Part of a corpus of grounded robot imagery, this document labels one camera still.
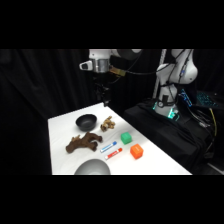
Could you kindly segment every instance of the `toy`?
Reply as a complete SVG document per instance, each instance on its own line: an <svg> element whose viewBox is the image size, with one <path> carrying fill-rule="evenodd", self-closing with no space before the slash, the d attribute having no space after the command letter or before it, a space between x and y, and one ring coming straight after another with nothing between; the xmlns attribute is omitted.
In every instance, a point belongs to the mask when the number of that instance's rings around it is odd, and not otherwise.
<svg viewBox="0 0 224 224"><path fill-rule="evenodd" d="M127 145L128 143L132 142L132 137L128 132L126 132L121 135L121 141L124 143L124 145Z"/></svg>
<svg viewBox="0 0 224 224"><path fill-rule="evenodd" d="M143 156L143 152L144 150L139 144L131 147L131 154L133 155L135 159L141 158Z"/></svg>
<svg viewBox="0 0 224 224"><path fill-rule="evenodd" d="M104 121L104 123L100 126L100 128L101 128L101 130L102 130L103 132L107 131L108 128L110 128L110 129L114 129L115 123L111 121L111 118L112 118L111 116L108 117L108 118Z"/></svg>
<svg viewBox="0 0 224 224"><path fill-rule="evenodd" d="M92 142L94 140L97 140L98 142L102 142L103 138L101 136L98 136L93 133L87 132L86 135L81 139L80 135L77 136L76 138L72 138L72 141L70 144L66 147L66 151L68 153L72 153L75 149L84 147L84 148L90 148L94 152L97 149L97 142Z"/></svg>

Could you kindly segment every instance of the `orange object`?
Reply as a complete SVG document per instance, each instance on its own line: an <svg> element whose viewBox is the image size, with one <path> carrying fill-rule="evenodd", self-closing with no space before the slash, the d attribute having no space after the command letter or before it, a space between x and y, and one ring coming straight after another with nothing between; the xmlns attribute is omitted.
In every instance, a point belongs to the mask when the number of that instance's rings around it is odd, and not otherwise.
<svg viewBox="0 0 224 224"><path fill-rule="evenodd" d="M141 158L143 156L143 152L144 150L139 144L131 147L131 154L133 155L135 159Z"/></svg>

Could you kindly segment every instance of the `black bowl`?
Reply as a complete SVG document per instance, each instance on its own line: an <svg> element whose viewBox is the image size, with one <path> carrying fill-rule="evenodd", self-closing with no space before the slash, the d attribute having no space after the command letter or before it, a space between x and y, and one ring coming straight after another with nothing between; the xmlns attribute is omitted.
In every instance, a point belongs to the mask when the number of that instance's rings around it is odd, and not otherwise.
<svg viewBox="0 0 224 224"><path fill-rule="evenodd" d="M97 117L92 114L86 114L77 119L76 124L81 131L92 131L96 127Z"/></svg>

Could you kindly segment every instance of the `toothpaste tube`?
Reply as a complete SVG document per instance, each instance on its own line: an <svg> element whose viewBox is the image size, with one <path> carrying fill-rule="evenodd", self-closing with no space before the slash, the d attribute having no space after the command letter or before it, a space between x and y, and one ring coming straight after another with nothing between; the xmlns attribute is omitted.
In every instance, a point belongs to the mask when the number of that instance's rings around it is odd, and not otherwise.
<svg viewBox="0 0 224 224"><path fill-rule="evenodd" d="M122 152L122 149L121 149L121 148L118 149L117 151L111 153L110 155L106 156L105 159L108 160L108 159L110 159L111 157L116 156L116 155L119 154L120 152Z"/></svg>
<svg viewBox="0 0 224 224"><path fill-rule="evenodd" d="M117 145L117 142L113 142L112 144L106 146L105 148L101 149L100 152L103 153L103 152L106 152L108 149L110 149L111 147Z"/></svg>

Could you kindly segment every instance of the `brown toy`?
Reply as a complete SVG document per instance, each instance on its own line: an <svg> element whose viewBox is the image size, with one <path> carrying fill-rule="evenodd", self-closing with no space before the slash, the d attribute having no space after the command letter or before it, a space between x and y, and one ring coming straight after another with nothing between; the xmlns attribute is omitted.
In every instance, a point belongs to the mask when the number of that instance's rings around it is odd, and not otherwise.
<svg viewBox="0 0 224 224"><path fill-rule="evenodd" d="M100 128L101 128L101 130L102 130L103 132L107 131L108 128L110 128L110 129L114 129L115 123L111 121L111 118L112 118L111 116L108 117L108 118L104 121L104 123L101 125Z"/></svg>
<svg viewBox="0 0 224 224"><path fill-rule="evenodd" d="M72 141L66 147L66 151L68 153L72 153L72 152L74 152L75 149L80 148L80 147L84 147L84 148L90 148L95 152L98 144L97 144L97 142L91 142L93 140L97 140L98 142L102 142L103 138L101 136L96 135L96 134L87 132L86 135L82 139L80 138L80 135L77 136L76 138L72 138Z"/></svg>

